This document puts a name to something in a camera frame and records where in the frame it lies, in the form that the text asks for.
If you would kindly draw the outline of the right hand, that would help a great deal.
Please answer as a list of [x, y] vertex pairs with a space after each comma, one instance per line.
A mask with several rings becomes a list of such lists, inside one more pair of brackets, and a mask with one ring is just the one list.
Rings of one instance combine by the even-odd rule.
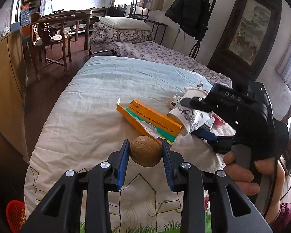
[[[236, 158], [231, 151], [226, 153], [223, 157], [225, 163], [223, 170], [247, 196], [258, 194], [261, 187], [253, 182], [253, 173], [237, 165], [235, 160]], [[281, 210], [280, 198], [285, 182], [285, 172], [280, 163], [274, 164], [274, 158], [257, 160], [254, 162], [254, 165], [257, 171], [263, 175], [274, 177], [274, 173], [277, 172], [272, 201], [270, 202], [268, 213], [265, 216], [268, 223], [273, 223], [279, 216]]]

